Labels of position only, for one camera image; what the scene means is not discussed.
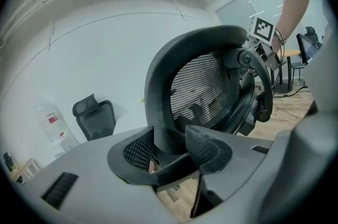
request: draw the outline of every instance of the wooden floor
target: wooden floor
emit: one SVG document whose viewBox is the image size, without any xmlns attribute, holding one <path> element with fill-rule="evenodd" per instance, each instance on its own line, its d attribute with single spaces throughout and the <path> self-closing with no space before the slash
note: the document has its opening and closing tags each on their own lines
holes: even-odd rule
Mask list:
<svg viewBox="0 0 338 224">
<path fill-rule="evenodd" d="M 295 84 L 293 91 L 289 95 L 302 85 Z M 274 98 L 271 119 L 266 123 L 257 122 L 255 129 L 248 137 L 275 139 L 278 132 L 292 129 L 304 117 L 312 101 L 313 98 L 309 89 L 303 89 L 291 97 Z M 194 174 L 181 184 L 157 193 L 160 201 L 177 217 L 180 223 L 190 219 L 190 211 L 193 207 L 198 187 L 197 178 L 198 175 Z"/>
</svg>

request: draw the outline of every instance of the white wall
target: white wall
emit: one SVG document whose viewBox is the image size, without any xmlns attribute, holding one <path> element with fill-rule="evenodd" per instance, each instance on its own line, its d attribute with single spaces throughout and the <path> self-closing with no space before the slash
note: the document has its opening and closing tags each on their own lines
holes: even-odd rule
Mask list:
<svg viewBox="0 0 338 224">
<path fill-rule="evenodd" d="M 133 111 L 143 109 L 148 66 L 172 38 L 214 24 L 204 8 L 200 0 L 56 0 L 35 13 L 5 50 L 2 153 L 9 151 L 19 163 L 30 157 L 43 165 L 53 161 L 35 114 L 43 99 L 58 106 L 79 142 L 86 139 L 72 106 L 92 93 L 98 101 L 112 102 L 118 121 L 135 114 L 133 124 L 125 120 L 125 130 L 135 122 L 146 125 Z M 51 20 L 55 29 L 48 51 Z"/>
</svg>

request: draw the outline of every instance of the black vent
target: black vent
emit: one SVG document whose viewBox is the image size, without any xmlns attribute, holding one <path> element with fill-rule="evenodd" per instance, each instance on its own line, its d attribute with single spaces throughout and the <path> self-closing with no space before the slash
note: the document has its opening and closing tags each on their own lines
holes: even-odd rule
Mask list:
<svg viewBox="0 0 338 224">
<path fill-rule="evenodd" d="M 151 135 L 145 135 L 129 144 L 123 151 L 123 157 L 130 164 L 148 171 L 152 154 L 153 141 Z"/>
<path fill-rule="evenodd" d="M 267 154 L 269 152 L 269 148 L 265 148 L 265 147 L 258 146 L 258 145 L 252 148 L 252 150 L 262 153 L 262 154 Z"/>
<path fill-rule="evenodd" d="M 171 85 L 171 111 L 176 126 L 204 126 L 225 106 L 221 52 L 193 59 L 176 75 Z"/>
<path fill-rule="evenodd" d="M 77 179 L 78 176 L 75 174 L 66 172 L 62 173 L 42 196 L 42 199 L 54 208 L 59 209 L 61 203 Z"/>
</svg>

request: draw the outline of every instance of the glass wall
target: glass wall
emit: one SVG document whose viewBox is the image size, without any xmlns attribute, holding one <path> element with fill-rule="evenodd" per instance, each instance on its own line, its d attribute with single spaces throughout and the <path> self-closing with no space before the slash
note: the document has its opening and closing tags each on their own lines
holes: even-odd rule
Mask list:
<svg viewBox="0 0 338 224">
<path fill-rule="evenodd" d="M 238 25 L 248 30 L 250 20 L 255 15 L 276 25 L 282 8 L 283 0 L 234 0 L 217 10 L 217 15 L 223 25 Z M 295 40 L 296 34 L 306 33 L 305 27 L 307 26 L 312 26 L 316 30 L 319 40 L 321 40 L 326 25 L 323 0 L 310 0 L 301 23 L 288 40 L 288 48 L 298 48 Z"/>
</svg>

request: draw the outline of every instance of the human arm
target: human arm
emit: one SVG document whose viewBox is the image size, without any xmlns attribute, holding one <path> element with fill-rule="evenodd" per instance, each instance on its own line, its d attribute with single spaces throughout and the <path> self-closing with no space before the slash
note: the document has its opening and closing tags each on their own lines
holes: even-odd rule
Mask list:
<svg viewBox="0 0 338 224">
<path fill-rule="evenodd" d="M 276 29 L 279 30 L 286 39 L 290 37 L 303 18 L 308 3 L 309 0 L 284 0 L 283 9 Z M 273 38 L 272 46 L 274 52 L 277 53 L 280 48 L 277 37 Z"/>
</svg>

